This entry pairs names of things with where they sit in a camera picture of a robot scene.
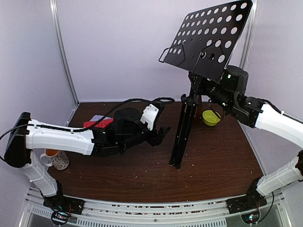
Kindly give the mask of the red sheet music page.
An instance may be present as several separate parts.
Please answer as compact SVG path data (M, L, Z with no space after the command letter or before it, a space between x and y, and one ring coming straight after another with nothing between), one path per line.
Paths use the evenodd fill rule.
M105 128L110 123L112 123L113 120L114 120L113 118L103 119L101 122L99 122L98 124L96 124L95 127L97 127L97 128ZM87 121L87 122L84 122L83 127L87 128L87 127L90 127L91 125L93 125L95 123L96 123L96 121Z

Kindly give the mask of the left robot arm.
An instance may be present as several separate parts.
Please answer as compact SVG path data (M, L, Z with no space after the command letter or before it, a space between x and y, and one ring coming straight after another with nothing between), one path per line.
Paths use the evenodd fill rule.
M31 119L23 112L15 126L8 131L9 140L4 161L11 167L21 168L39 190L43 198L58 210L68 206L62 186L46 173L33 153L36 148L69 151L85 156L107 157L122 155L143 142L152 147L160 145L171 127L156 129L162 105L149 104L140 112L127 107L115 112L108 121L100 120L85 128L59 127Z

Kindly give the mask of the black music stand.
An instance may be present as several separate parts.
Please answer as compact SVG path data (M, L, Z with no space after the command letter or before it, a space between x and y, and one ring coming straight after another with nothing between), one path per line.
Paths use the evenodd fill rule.
M252 8L251 0L237 0L188 13L166 56L159 61L218 82L227 68ZM190 87L181 96L181 112L170 165L179 169L198 104Z

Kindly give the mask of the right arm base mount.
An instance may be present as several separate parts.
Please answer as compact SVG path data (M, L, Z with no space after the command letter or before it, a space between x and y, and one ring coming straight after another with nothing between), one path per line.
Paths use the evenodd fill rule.
M230 214L243 213L242 221L245 224L255 225L261 221L260 207L267 205L267 200L253 189L248 190L243 196L228 199L226 205Z

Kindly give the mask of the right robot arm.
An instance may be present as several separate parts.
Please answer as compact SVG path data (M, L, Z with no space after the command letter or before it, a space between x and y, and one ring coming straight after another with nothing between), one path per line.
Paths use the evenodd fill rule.
M251 128L257 128L276 134L295 145L303 146L303 122L279 110L270 101L245 96L249 78L248 72L229 65L216 82L195 73L189 73L189 79L196 94L208 96L222 107L225 115L231 115L239 122ZM254 180L243 197L246 208L254 208L264 197L276 189L303 179L303 153L273 173Z

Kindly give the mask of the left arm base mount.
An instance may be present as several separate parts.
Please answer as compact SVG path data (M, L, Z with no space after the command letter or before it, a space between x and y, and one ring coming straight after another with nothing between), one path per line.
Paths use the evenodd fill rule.
M50 220L55 226L67 224L72 214L82 214L85 204L82 199L64 196L60 190L53 196L46 197L42 193L41 195L44 199L43 205L52 210Z

